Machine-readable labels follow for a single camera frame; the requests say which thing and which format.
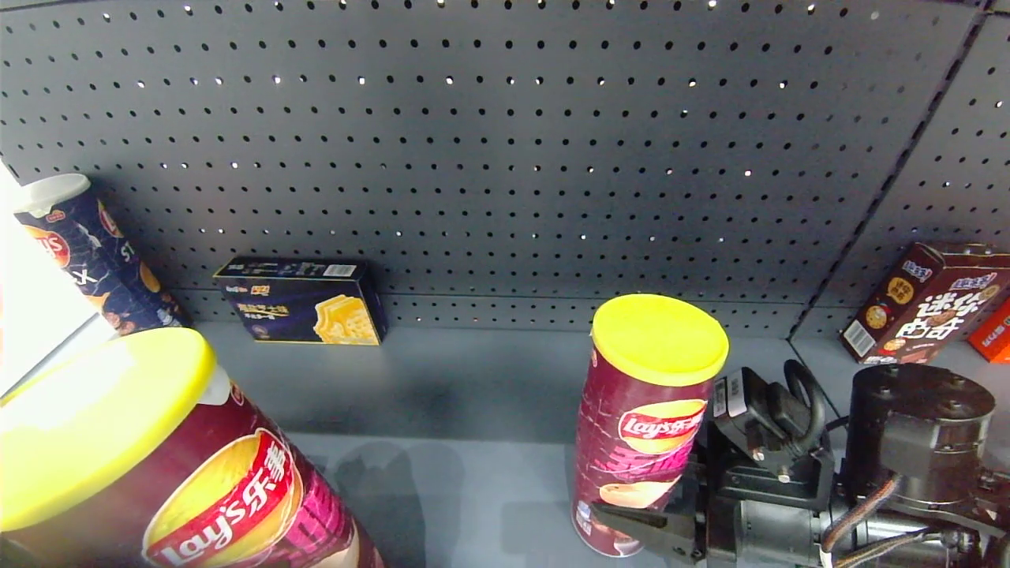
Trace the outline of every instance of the lay's chip canister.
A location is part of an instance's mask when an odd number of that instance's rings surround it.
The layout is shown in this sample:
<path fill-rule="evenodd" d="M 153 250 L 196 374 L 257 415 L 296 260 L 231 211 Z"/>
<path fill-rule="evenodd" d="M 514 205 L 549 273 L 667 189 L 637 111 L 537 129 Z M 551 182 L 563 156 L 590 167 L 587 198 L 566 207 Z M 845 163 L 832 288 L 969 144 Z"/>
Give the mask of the lay's chip canister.
<path fill-rule="evenodd" d="M 600 523 L 590 505 L 667 504 L 687 467 L 729 340 L 701 309 L 654 294 L 605 302 L 593 317 L 592 337 L 576 427 L 572 522 L 593 550 L 631 556 L 642 544 Z"/>
<path fill-rule="evenodd" d="M 189 318 L 81 174 L 38 180 L 7 195 L 14 216 L 119 332 L 189 325 Z"/>
<path fill-rule="evenodd" d="M 0 414 L 0 532 L 44 568 L 384 566 L 193 329 L 108 342 Z"/>

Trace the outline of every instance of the product packaging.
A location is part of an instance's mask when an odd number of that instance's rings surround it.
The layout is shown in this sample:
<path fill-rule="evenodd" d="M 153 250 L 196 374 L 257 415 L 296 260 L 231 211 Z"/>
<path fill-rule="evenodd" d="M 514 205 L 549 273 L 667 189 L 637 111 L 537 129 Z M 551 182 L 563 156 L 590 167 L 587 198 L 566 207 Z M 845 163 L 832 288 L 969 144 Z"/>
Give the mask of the product packaging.
<path fill-rule="evenodd" d="M 365 262 L 236 257 L 214 280 L 257 341 L 375 346 L 386 335 Z"/>
<path fill-rule="evenodd" d="M 969 336 L 968 342 L 990 363 L 1010 364 L 1010 299 Z"/>
<path fill-rule="evenodd" d="M 1010 283 L 1010 254 L 988 245 L 915 243 L 842 333 L 860 363 L 929 363 Z"/>
<path fill-rule="evenodd" d="M 0 531 L 41 566 L 383 566 L 192 329 L 109 342 L 0 404 Z"/>
<path fill-rule="evenodd" d="M 576 428 L 572 520 L 593 550 L 630 556 L 641 543 L 599 523 L 590 504 L 666 505 L 687 467 L 729 340 L 701 309 L 651 294 L 605 302 L 592 337 Z"/>
<path fill-rule="evenodd" d="M 14 216 L 105 318 L 127 336 L 189 325 L 81 174 L 63 174 L 8 193 Z"/>

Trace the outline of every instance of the perforated metal panel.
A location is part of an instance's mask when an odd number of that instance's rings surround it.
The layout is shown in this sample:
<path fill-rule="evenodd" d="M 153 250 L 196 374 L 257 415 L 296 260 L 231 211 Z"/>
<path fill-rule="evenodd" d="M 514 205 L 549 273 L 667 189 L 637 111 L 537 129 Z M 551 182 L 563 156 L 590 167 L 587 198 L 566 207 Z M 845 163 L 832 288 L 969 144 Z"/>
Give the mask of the perforated metal panel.
<path fill-rule="evenodd" d="M 830 313 L 842 320 L 850 317 L 908 243 L 981 242 L 1010 249 L 1008 132 L 1010 18 L 991 16 L 906 166 L 814 311 L 848 309 L 812 312 L 809 325 L 804 321 L 798 335 L 816 335 Z M 996 298 L 990 308 L 1001 299 Z"/>
<path fill-rule="evenodd" d="M 234 321 L 235 314 L 215 290 L 181 290 L 179 299 L 194 317 Z M 500 296 L 382 296 L 394 325 L 589 332 L 599 300 Z M 734 337 L 785 337 L 803 306 L 768 302 L 694 302 Z"/>
<path fill-rule="evenodd" d="M 804 305 L 975 13 L 26 8 L 3 16 L 0 148 L 22 181 L 96 178 L 175 288 L 209 288 L 240 252 L 368 258 L 396 294 Z"/>

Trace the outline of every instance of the cable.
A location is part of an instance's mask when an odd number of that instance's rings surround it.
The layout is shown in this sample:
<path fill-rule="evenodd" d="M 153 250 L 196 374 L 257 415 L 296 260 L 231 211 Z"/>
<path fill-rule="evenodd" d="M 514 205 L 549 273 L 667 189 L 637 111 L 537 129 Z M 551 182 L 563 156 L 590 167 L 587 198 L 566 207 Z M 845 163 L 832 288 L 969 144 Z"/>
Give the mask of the cable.
<path fill-rule="evenodd" d="M 783 369 L 786 373 L 786 384 L 789 385 L 789 392 L 796 398 L 803 400 L 803 394 L 800 392 L 802 388 L 810 402 L 810 424 L 803 436 L 793 442 L 797 455 L 803 455 L 809 449 L 820 446 L 820 438 L 824 434 L 824 422 L 827 418 L 824 412 L 827 395 L 824 394 L 824 389 L 821 388 L 810 370 L 799 361 L 790 359 L 786 361 Z"/>
<path fill-rule="evenodd" d="M 874 511 L 880 507 L 884 501 L 888 500 L 895 491 L 898 490 L 898 483 L 901 481 L 901 474 L 895 473 L 884 482 L 883 485 L 877 488 L 876 491 L 867 496 L 860 504 L 848 509 L 845 514 L 841 515 L 837 520 L 832 523 L 827 530 L 821 534 L 821 544 L 819 548 L 821 564 L 824 568 L 833 568 L 834 564 L 831 561 L 831 551 L 834 549 L 834 545 L 838 543 L 838 539 L 841 538 L 845 533 L 850 533 L 852 528 L 858 525 L 866 517 L 873 514 Z"/>
<path fill-rule="evenodd" d="M 824 432 L 831 432 L 838 427 L 845 427 L 845 430 L 848 430 L 848 416 L 839 416 L 831 420 L 826 427 L 824 427 Z"/>
<path fill-rule="evenodd" d="M 817 383 L 817 386 L 820 386 L 820 383 L 817 382 L 817 379 L 813 376 L 813 373 L 810 372 L 810 368 L 807 367 L 802 361 L 797 361 L 797 363 L 799 363 L 800 366 L 806 368 L 807 369 L 807 373 L 810 374 L 810 378 L 814 379 L 814 382 Z M 838 407 L 834 405 L 834 401 L 832 401 L 831 397 L 828 396 L 826 392 L 824 392 L 824 389 L 821 389 L 821 392 L 824 393 L 824 401 L 827 402 L 827 405 L 831 407 L 831 411 L 834 412 L 835 416 L 838 416 L 840 418 L 841 417 L 841 412 L 839 412 L 838 411 Z"/>
<path fill-rule="evenodd" d="M 838 559 L 838 562 L 834 564 L 834 568 L 853 568 L 854 566 L 858 566 L 869 560 L 874 560 L 875 558 L 880 558 L 885 554 L 890 554 L 903 546 L 910 545 L 912 543 L 938 541 L 942 538 L 941 533 L 930 533 L 929 531 L 930 529 L 923 529 L 914 533 L 906 533 L 904 535 L 898 535 L 897 537 L 891 537 L 890 539 L 884 539 L 883 541 L 877 541 L 876 543 L 868 545 L 867 547 Z"/>

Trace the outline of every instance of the yellow plastic lid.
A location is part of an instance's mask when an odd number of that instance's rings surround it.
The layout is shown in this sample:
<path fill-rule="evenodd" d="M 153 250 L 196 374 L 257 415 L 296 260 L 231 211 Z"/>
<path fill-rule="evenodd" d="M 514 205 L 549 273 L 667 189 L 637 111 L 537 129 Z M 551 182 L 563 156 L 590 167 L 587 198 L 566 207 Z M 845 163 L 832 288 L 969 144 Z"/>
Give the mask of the yellow plastic lid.
<path fill-rule="evenodd" d="M 0 532 L 91 497 L 182 423 L 215 367 L 193 329 L 106 343 L 0 399 Z"/>
<path fill-rule="evenodd" d="M 662 386 L 707 381 L 729 355 L 729 339 L 714 317 L 655 294 L 618 296 L 601 305 L 593 343 L 620 372 Z"/>

